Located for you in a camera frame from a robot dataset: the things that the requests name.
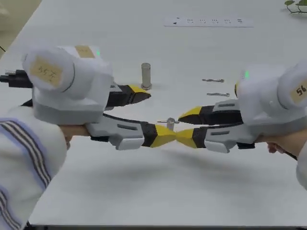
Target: metal pin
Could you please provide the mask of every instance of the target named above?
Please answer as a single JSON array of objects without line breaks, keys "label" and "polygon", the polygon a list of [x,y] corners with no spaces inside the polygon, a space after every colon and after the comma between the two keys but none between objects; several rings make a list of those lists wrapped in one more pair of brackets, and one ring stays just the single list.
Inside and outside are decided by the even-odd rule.
[{"label": "metal pin", "polygon": [[202,79],[202,81],[206,81],[206,82],[224,82],[224,79]]},{"label": "metal pin", "polygon": [[219,92],[208,92],[208,96],[222,96],[222,97],[229,97],[229,93],[219,93]]},{"label": "metal pin", "polygon": [[4,72],[5,75],[15,75],[16,74],[16,71],[13,71],[13,70],[6,70]]},{"label": "metal pin", "polygon": [[142,68],[142,84],[141,84],[141,87],[144,90],[150,90],[152,88],[150,64],[149,63],[143,63],[141,65],[141,68]]},{"label": "metal pin", "polygon": [[169,130],[174,131],[174,126],[175,126],[175,124],[179,124],[179,121],[176,121],[174,118],[170,117],[168,120],[166,120],[166,121],[158,121],[158,123],[166,123],[166,127]]}]

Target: paper tag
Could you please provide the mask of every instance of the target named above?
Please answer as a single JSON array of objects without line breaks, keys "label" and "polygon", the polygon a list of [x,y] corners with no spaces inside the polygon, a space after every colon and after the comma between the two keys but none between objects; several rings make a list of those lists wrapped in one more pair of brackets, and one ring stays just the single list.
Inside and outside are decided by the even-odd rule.
[{"label": "paper tag", "polygon": [[63,70],[57,65],[51,65],[42,57],[37,56],[31,64],[30,74],[38,77],[40,80],[58,87],[62,79]]},{"label": "paper tag", "polygon": [[95,58],[89,46],[75,46],[75,48],[81,58]]},{"label": "paper tag", "polygon": [[305,99],[307,97],[307,80],[304,80],[294,90],[292,90],[290,96],[295,104],[298,104]]}]

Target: small metal rod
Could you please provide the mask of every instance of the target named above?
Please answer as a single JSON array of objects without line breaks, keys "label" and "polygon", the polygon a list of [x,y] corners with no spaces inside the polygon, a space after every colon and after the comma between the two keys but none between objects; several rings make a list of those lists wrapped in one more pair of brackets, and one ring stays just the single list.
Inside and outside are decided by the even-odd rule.
[{"label": "small metal rod", "polygon": [[15,75],[16,74],[16,71],[13,71],[13,70],[6,70],[4,72],[5,75]]},{"label": "small metal rod", "polygon": [[223,83],[225,80],[224,79],[202,79],[202,81],[206,81],[206,82],[221,82],[221,83]]},{"label": "small metal rod", "polygon": [[229,93],[219,93],[219,92],[208,92],[208,96],[222,96],[222,97],[229,97]]},{"label": "small metal rod", "polygon": [[169,130],[174,131],[175,124],[179,124],[179,121],[176,121],[174,118],[170,117],[166,121],[157,121],[157,123],[166,123],[166,127]]}]

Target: table surface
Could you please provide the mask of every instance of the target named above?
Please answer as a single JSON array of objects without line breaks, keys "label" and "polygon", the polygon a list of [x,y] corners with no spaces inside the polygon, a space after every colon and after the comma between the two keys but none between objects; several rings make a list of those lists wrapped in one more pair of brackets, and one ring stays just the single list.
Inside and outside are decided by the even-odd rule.
[{"label": "table surface", "polygon": [[[231,16],[254,28],[164,27],[169,16]],[[289,15],[282,0],[43,0],[0,61],[18,69],[29,47],[97,45],[120,84],[140,84],[152,66],[152,97],[108,113],[148,122],[179,117],[223,97],[251,63],[295,64],[306,55],[307,18]],[[205,83],[202,78],[223,78]],[[1,111],[31,97],[0,85]],[[176,130],[190,127],[179,124]],[[67,160],[38,202],[32,224],[306,226],[307,192],[296,162],[265,144],[230,154],[161,148],[116,151],[75,137]]]}]

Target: striped sleeve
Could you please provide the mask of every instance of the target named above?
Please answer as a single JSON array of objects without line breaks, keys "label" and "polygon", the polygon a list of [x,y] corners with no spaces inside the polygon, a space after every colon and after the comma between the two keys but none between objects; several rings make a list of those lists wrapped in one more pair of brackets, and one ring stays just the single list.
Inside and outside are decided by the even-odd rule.
[{"label": "striped sleeve", "polygon": [[21,230],[63,165],[67,146],[56,125],[18,107],[0,118],[0,230]]}]

